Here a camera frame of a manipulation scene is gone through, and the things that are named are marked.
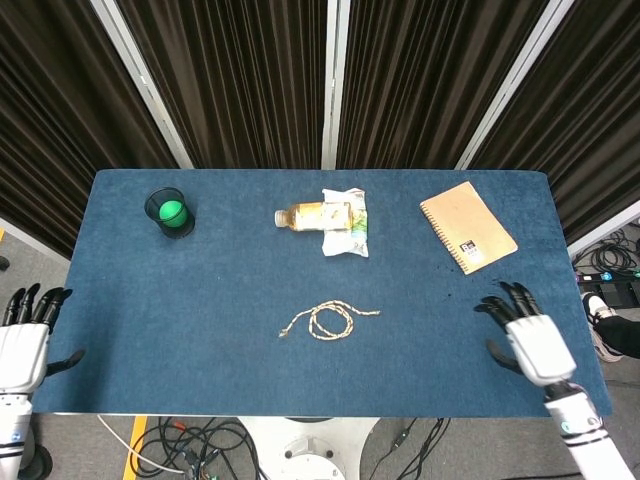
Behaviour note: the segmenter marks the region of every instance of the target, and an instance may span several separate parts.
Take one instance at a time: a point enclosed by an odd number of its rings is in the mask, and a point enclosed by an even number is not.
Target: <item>twisted cord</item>
[[[322,310],[333,310],[338,315],[341,315],[346,320],[345,329],[340,333],[333,333],[323,327],[320,322],[318,322],[318,313]],[[330,300],[328,302],[321,303],[309,310],[305,310],[304,312],[300,312],[293,320],[289,323],[287,328],[283,328],[280,331],[279,337],[286,337],[289,334],[289,330],[293,328],[298,319],[306,314],[310,314],[309,316],[309,334],[318,340],[340,340],[341,338],[348,337],[353,331],[353,318],[349,313],[351,310],[353,313],[362,316],[371,316],[371,315],[380,315],[380,310],[373,310],[371,312],[361,312],[355,307],[352,307],[348,303],[341,302],[340,300]]]

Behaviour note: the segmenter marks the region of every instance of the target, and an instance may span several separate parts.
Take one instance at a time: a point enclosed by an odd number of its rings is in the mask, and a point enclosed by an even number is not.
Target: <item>curtain fold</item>
[[[640,200],[640,9],[578,2],[471,168],[549,176],[570,242]]]
[[[192,160],[319,168],[326,0],[119,0]]]
[[[544,0],[352,2],[338,168],[453,168]]]
[[[0,216],[69,257],[97,170],[176,165],[88,2],[1,2],[0,30]]]

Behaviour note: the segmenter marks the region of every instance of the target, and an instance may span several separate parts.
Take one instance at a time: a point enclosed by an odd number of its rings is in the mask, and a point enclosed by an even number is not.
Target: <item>snack package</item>
[[[324,232],[322,252],[325,256],[355,253],[369,256],[367,248],[367,206],[364,203],[364,190],[352,188],[346,192],[322,190],[326,203],[346,202],[351,205],[353,223],[350,230],[330,230]]]

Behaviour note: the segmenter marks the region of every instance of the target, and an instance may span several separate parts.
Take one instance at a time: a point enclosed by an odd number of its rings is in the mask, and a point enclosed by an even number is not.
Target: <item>white pole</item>
[[[549,0],[547,7],[538,19],[538,23],[536,23],[531,31],[529,38],[523,45],[522,50],[520,50],[509,73],[507,73],[502,85],[489,104],[489,108],[482,117],[482,120],[480,120],[471,140],[464,149],[464,152],[462,152],[455,166],[456,170],[469,168],[482,142],[484,142],[491,128],[493,128],[506,108],[509,100],[511,100],[511,97],[513,97],[513,94],[522,83],[522,80],[526,77],[527,73],[529,73],[529,70],[547,45],[553,33],[562,23],[573,2],[574,0]]]
[[[171,116],[162,100],[140,49],[129,30],[120,8],[115,0],[90,0],[102,26],[113,42],[133,83],[138,88],[142,100],[149,109],[162,137],[169,146],[173,158],[181,168],[193,168],[193,162],[184,147]]]
[[[329,0],[327,5],[324,127],[322,129],[323,170],[336,168],[350,10],[351,0]]]

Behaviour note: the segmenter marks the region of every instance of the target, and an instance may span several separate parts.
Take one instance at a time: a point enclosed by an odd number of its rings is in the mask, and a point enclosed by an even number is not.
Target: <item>table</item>
[[[418,205],[469,180],[518,251],[465,276]],[[144,213],[146,196],[179,188],[196,216],[180,240]],[[370,258],[322,255],[322,233],[277,229],[273,213],[322,189],[366,191]],[[434,170],[110,170],[96,177],[52,337],[40,412],[323,417],[546,416],[543,393],[500,368],[509,351],[473,306],[519,281],[557,323],[574,376],[611,412],[545,175]],[[331,299],[356,317],[347,339],[321,342],[298,312]],[[343,320],[326,314],[340,331]]]

